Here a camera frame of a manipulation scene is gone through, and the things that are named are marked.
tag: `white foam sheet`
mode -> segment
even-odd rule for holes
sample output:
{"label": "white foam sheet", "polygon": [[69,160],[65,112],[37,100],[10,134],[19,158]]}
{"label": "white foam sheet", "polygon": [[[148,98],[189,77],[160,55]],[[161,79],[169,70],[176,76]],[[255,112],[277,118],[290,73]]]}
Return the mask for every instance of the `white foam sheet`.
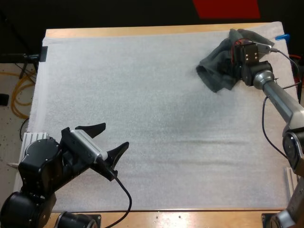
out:
{"label": "white foam sheet", "polygon": [[[287,53],[280,22],[252,28]],[[133,209],[285,207],[288,162],[261,129],[264,94],[239,82],[208,90],[195,67],[228,31],[159,36],[45,38],[29,130],[48,132],[107,123],[95,142],[130,147],[116,169]],[[288,60],[264,58],[278,84],[293,83]],[[288,92],[296,97],[295,89]],[[281,148],[285,125],[270,102],[266,131]],[[87,170],[56,192],[55,211],[124,210],[119,185]]]}

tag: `red panel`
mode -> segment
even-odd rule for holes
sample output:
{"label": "red panel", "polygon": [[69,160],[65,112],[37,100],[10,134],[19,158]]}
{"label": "red panel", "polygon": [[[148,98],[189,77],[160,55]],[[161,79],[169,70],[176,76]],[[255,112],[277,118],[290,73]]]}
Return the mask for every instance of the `red panel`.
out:
{"label": "red panel", "polygon": [[201,19],[258,19],[257,0],[193,0]]}

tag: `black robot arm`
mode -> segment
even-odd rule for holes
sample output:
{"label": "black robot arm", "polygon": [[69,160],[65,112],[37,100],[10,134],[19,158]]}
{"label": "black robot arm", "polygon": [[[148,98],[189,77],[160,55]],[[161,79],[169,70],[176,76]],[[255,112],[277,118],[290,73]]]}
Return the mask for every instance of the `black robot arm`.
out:
{"label": "black robot arm", "polygon": [[18,166],[23,186],[5,201],[0,221],[4,228],[42,228],[56,202],[55,191],[92,168],[112,181],[119,158],[129,143],[102,151],[92,138],[105,130],[105,124],[79,126],[61,131],[61,141],[48,138],[30,144]]}

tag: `wooden table edge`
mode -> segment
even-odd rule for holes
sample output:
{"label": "wooden table edge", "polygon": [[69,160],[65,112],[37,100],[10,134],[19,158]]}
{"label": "wooden table edge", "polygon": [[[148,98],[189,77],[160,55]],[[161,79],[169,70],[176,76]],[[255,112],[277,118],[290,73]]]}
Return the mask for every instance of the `wooden table edge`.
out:
{"label": "wooden table edge", "polygon": [[[223,31],[229,29],[247,29],[262,26],[268,23],[240,23],[240,24],[213,24],[213,25],[186,25],[186,26],[155,26],[155,27],[121,27],[121,28],[64,28],[48,29],[47,38],[89,38],[115,37],[136,35],[161,35],[176,33]],[[160,209],[131,211],[130,214],[116,228],[122,227],[262,227],[263,213],[277,213],[283,208],[221,208],[221,209]],[[86,212],[100,214],[102,227],[110,225],[119,219],[123,211]],[[59,213],[52,213],[45,226],[54,227]]]}
{"label": "wooden table edge", "polygon": [[117,27],[117,28],[59,28],[47,29],[47,38],[92,38],[117,37],[136,35],[161,35],[176,33],[210,32],[229,29],[248,29],[266,25],[268,23],[238,23],[238,24],[212,24],[212,25],[177,25],[152,27]]}

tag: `black background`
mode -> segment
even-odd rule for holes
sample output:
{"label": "black background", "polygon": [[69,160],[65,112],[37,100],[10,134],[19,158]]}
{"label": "black background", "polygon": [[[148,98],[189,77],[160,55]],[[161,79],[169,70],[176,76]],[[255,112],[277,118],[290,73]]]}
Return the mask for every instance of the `black background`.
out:
{"label": "black background", "polygon": [[[39,53],[46,29],[191,25],[281,21],[291,35],[293,54],[304,53],[301,16],[304,0],[259,0],[261,19],[200,19],[192,0],[0,0],[0,9]],[[0,22],[0,53],[24,53],[24,47]]]}

